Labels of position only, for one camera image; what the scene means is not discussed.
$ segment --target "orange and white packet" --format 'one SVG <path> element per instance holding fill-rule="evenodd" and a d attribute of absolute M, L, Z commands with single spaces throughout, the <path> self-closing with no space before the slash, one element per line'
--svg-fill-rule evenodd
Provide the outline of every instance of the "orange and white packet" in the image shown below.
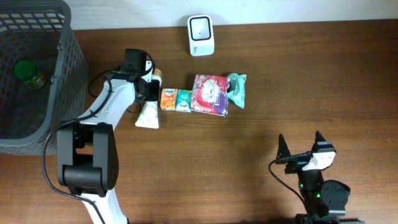
<path fill-rule="evenodd" d="M 175 110 L 178 89 L 165 88 L 162 90 L 160 99 L 160 108 L 162 110 Z"/>

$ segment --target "wooden table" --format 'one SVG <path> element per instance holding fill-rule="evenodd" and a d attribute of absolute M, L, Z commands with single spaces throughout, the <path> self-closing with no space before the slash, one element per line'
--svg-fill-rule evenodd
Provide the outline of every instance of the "wooden table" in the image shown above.
<path fill-rule="evenodd" d="M 398 21 L 216 26 L 215 53 L 191 57 L 186 27 L 77 31 L 91 75 L 143 49 L 163 87 L 196 74 L 248 75 L 246 107 L 225 118 L 160 112 L 160 129 L 125 113 L 115 136 L 116 192 L 132 223 L 232 223 L 292 218 L 304 209 L 268 173 L 278 134 L 292 154 L 319 130 L 337 150 L 324 178 L 351 187 L 346 218 L 398 219 Z M 56 157 L 48 156 L 56 178 Z M 274 170 L 297 189 L 297 176 Z M 0 223 L 91 223 L 81 202 L 53 193 L 40 157 L 0 155 Z"/>

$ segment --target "plastic basket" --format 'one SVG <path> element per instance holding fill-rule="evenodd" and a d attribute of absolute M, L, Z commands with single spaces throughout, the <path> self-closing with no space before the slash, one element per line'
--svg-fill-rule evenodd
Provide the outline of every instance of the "plastic basket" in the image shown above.
<path fill-rule="evenodd" d="M 88 68 L 63 1 L 0 1 L 0 152 L 41 153 L 48 132 L 83 112 Z M 29 59 L 47 76 L 39 90 L 12 72 Z M 47 149 L 56 153 L 56 140 Z"/>

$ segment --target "teal packet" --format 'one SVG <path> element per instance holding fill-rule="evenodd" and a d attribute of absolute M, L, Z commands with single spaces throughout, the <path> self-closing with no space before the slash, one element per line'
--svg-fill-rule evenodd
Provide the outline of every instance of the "teal packet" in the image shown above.
<path fill-rule="evenodd" d="M 238 75 L 231 73 L 227 76 L 229 80 L 229 92 L 227 96 L 231 99 L 238 107 L 244 108 L 244 83 L 246 82 L 246 75 Z"/>
<path fill-rule="evenodd" d="M 179 112 L 191 113 L 191 97 L 192 91 L 178 90 L 177 104 L 175 105 L 175 110 Z"/>

